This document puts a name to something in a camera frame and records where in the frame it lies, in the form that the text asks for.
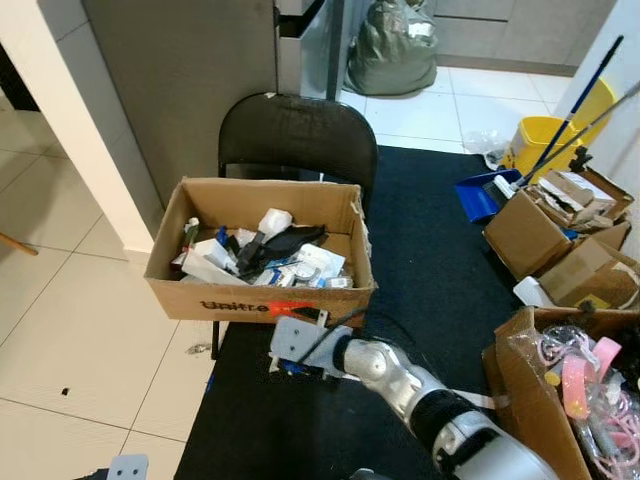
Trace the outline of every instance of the cardboard box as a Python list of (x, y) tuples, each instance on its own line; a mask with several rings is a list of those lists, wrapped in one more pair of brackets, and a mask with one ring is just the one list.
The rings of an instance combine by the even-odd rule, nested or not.
[(640, 314), (599, 310), (585, 317), (573, 308), (526, 307), (496, 330), (495, 345), (482, 355), (501, 427), (540, 455), (561, 480), (591, 480), (591, 475), (556, 390), (542, 377), (546, 370), (535, 343), (514, 339), (534, 328), (576, 321), (597, 340), (637, 325)]
[[(613, 248), (620, 248), (630, 228), (629, 222), (622, 222), (597, 235)], [(542, 275), (582, 242), (580, 238), (569, 240), (523, 190), (498, 212), (483, 235), (518, 281)]]
[[(183, 226), (197, 216), (205, 238), (213, 229), (257, 230), (270, 208), (286, 210), (299, 225), (325, 225), (323, 248), (346, 258), (353, 288), (280, 288), (273, 286), (198, 285), (178, 282), (169, 264), (180, 251)], [(360, 206), (360, 187), (319, 182), (184, 178), (175, 188), (156, 237), (145, 278), (173, 319), (275, 323), (274, 307), (313, 306), (332, 318), (366, 307), (375, 289), (370, 245)]]
[(590, 168), (578, 174), (551, 170), (528, 191), (558, 225), (581, 231), (613, 224), (633, 203), (631, 195)]
[(638, 296), (638, 263), (594, 238), (585, 240), (540, 277), (561, 307), (591, 301), (596, 308), (627, 308)]

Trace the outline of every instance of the green bag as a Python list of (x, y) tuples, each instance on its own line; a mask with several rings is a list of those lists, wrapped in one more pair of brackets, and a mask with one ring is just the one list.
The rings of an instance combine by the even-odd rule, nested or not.
[(430, 1), (376, 0), (349, 52), (345, 86), (362, 95), (400, 95), (436, 79)]

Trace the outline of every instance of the cable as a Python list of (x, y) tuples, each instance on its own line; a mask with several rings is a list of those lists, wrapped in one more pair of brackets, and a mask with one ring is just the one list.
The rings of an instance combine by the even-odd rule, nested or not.
[(335, 331), (336, 328), (338, 328), (340, 325), (344, 325), (356, 315), (360, 315), (361, 313), (364, 313), (366, 311), (367, 311), (366, 307), (356, 308), (351, 312), (347, 313), (344, 317), (339, 319), (336, 323), (332, 324), (315, 342), (313, 342), (313, 345), (309, 347), (309, 350), (307, 350), (305, 354), (300, 357), (300, 359), (298, 360), (298, 363), (304, 363), (304, 361), (307, 358), (309, 358), (311, 354), (318, 349), (320, 344), (324, 342), (327, 339), (327, 337)]

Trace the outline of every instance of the yellow bucket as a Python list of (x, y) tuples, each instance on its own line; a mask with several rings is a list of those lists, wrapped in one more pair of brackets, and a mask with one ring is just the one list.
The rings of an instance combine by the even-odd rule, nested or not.
[[(506, 168), (517, 168), (522, 175), (529, 173), (540, 155), (547, 148), (549, 142), (560, 128), (564, 120), (556, 117), (525, 117), (518, 124), (518, 130), (507, 148), (502, 158), (502, 165)], [(567, 126), (556, 142), (549, 155), (562, 147), (577, 131), (571, 124)], [(551, 163), (540, 169), (529, 183), (538, 182), (540, 176), (544, 176), (547, 171), (569, 170), (569, 162), (575, 158), (576, 147), (582, 145), (580, 140), (576, 140), (571, 147), (553, 159)]]
[[(599, 78), (593, 86), (587, 98), (584, 99), (582, 105), (571, 119), (571, 126), (576, 129), (577, 132), (589, 125), (594, 119), (598, 117), (607, 108), (613, 105), (616, 101), (616, 97), (611, 91), (611, 87), (607, 85), (607, 82)], [(603, 119), (598, 125), (593, 127), (587, 133), (585, 133), (580, 140), (583, 145), (591, 145), (598, 134), (606, 127), (607, 122), (611, 115)]]

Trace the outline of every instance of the white tile floor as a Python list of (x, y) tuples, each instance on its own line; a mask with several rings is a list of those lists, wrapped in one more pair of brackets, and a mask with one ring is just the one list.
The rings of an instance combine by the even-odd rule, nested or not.
[[(569, 81), (441, 67), (423, 92), (343, 101), (382, 145), (462, 153), (547, 115)], [(120, 452), (173, 478), (212, 368), (185, 350), (211, 326), (167, 320), (37, 113), (0, 111), (0, 231), (40, 252), (0, 245), (0, 478), (69, 480)]]
[(550, 115), (571, 83), (568, 77), (438, 67), (435, 83), (402, 97), (341, 101), (371, 124), (379, 145), (463, 153), (469, 135), (497, 130), (509, 141), (525, 116)]

